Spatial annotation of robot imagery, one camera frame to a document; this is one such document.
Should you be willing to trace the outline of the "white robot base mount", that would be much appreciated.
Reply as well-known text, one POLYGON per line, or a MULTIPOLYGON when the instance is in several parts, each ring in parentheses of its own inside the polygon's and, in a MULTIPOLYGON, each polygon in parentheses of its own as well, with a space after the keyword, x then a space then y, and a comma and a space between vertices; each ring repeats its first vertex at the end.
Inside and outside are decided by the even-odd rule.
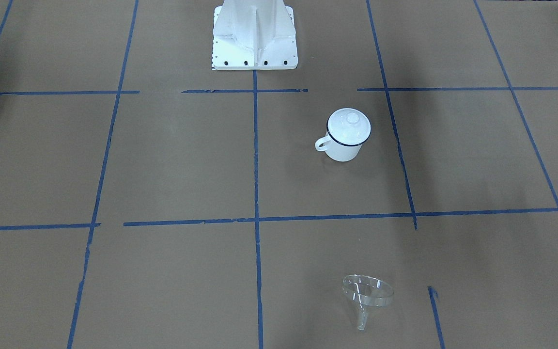
POLYGON ((213 13, 211 68, 297 68, 294 17, 283 0, 225 0, 213 13))

